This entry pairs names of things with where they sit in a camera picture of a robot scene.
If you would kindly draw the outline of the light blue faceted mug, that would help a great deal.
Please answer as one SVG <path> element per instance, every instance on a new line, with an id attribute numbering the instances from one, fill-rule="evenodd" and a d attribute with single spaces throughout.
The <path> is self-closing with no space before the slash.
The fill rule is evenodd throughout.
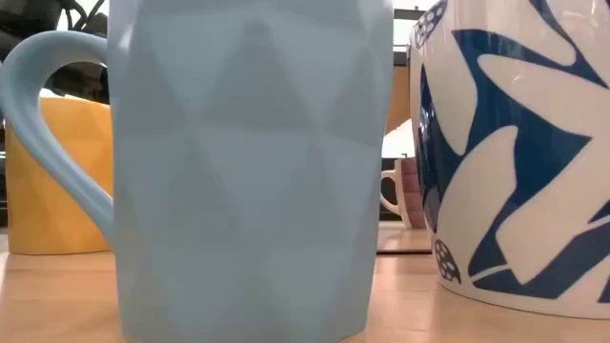
<path id="1" fill-rule="evenodd" d="M 366 325 L 392 0 L 109 0 L 108 34 L 51 30 L 0 65 L 0 110 L 100 229 L 135 343 L 336 343 Z M 39 93 L 104 65 L 113 189 Z"/>

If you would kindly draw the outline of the mauve mug white handle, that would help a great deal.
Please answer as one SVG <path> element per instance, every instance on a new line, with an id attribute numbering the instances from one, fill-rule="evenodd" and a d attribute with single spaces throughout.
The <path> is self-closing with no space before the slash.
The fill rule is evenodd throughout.
<path id="1" fill-rule="evenodd" d="M 393 192 L 396 202 L 390 202 L 383 193 L 380 203 L 393 214 L 398 215 L 406 229 L 425 229 L 425 215 L 422 207 L 417 175 L 417 162 L 414 157 L 399 158 L 391 170 L 381 172 L 381 179 L 394 182 Z"/>

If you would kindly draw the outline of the yellow orange faceted mug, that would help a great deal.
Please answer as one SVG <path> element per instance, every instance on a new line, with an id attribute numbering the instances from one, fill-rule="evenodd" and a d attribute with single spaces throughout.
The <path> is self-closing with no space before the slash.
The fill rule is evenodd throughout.
<path id="1" fill-rule="evenodd" d="M 107 193 L 112 193 L 110 107 L 70 98 L 42 97 L 40 107 L 53 135 Z M 104 252 L 101 231 L 5 125 L 8 235 L 12 253 Z"/>

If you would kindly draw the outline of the wooden riser shelf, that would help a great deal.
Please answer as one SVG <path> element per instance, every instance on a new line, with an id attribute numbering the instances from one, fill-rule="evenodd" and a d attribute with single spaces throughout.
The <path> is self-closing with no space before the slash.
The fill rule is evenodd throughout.
<path id="1" fill-rule="evenodd" d="M 406 228 L 398 221 L 381 221 L 376 250 L 386 254 L 428 254 L 431 243 L 425 229 Z"/>

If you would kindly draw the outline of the brown wooden panel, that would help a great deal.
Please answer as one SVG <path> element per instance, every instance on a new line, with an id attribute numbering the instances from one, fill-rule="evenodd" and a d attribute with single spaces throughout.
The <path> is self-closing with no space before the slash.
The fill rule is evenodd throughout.
<path id="1" fill-rule="evenodd" d="M 410 69 L 394 66 L 386 133 L 394 131 L 410 118 Z"/>

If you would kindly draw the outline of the blue white patterned mug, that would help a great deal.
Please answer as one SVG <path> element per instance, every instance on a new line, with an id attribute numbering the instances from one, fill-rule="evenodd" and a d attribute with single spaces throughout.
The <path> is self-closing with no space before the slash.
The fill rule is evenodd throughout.
<path id="1" fill-rule="evenodd" d="M 441 286 L 610 320 L 610 0 L 437 0 L 410 87 Z"/>

